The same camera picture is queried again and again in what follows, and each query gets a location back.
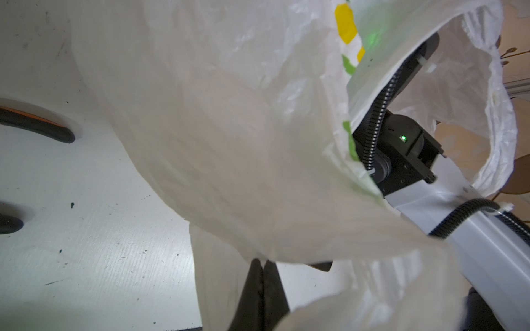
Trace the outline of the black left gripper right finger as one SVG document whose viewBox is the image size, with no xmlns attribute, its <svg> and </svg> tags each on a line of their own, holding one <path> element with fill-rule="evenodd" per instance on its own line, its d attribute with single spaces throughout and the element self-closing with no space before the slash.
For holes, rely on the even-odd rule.
<svg viewBox="0 0 530 331">
<path fill-rule="evenodd" d="M 284 287 L 277 266 L 267 261 L 263 269 L 264 330 L 274 330 L 284 316 L 290 313 Z"/>
</svg>

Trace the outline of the orange grey pliers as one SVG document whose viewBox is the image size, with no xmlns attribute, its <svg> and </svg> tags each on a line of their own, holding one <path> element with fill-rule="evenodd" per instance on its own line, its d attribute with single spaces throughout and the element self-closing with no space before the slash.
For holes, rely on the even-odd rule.
<svg viewBox="0 0 530 331">
<path fill-rule="evenodd" d="M 34 132 L 62 143 L 73 143 L 76 140 L 74 133 L 66 126 L 3 106 L 1 107 L 1 125 Z"/>
</svg>

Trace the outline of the white lemon-print plastic bag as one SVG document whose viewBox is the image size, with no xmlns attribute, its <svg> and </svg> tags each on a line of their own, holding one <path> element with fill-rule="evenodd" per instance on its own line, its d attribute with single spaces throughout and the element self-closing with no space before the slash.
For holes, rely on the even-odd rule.
<svg viewBox="0 0 530 331">
<path fill-rule="evenodd" d="M 344 266 L 274 330 L 457 330 L 455 246 L 389 208 L 353 131 L 400 64 L 397 98 L 489 139 L 471 187 L 499 189 L 517 129 L 500 1 L 72 1 L 73 54 L 140 175 L 190 223 L 203 328 L 227 330 L 254 259 Z"/>
</svg>

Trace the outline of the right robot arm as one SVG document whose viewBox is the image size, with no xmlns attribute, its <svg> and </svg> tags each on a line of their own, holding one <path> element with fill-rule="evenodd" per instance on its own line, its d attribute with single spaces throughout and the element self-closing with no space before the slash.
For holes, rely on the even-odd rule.
<svg viewBox="0 0 530 331">
<path fill-rule="evenodd" d="M 454 246 L 471 284 L 462 329 L 528 330 L 529 227 L 474 189 L 417 121 L 388 109 L 439 41 L 429 37 L 380 91 L 352 134 L 356 153 L 393 208 Z"/>
</svg>

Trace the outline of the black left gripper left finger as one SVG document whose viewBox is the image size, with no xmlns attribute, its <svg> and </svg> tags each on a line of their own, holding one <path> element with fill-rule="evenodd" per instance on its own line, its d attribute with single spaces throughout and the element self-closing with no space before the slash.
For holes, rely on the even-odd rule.
<svg viewBox="0 0 530 331">
<path fill-rule="evenodd" d="M 259 259 L 251 262 L 229 331 L 264 330 L 264 271 Z"/>
</svg>

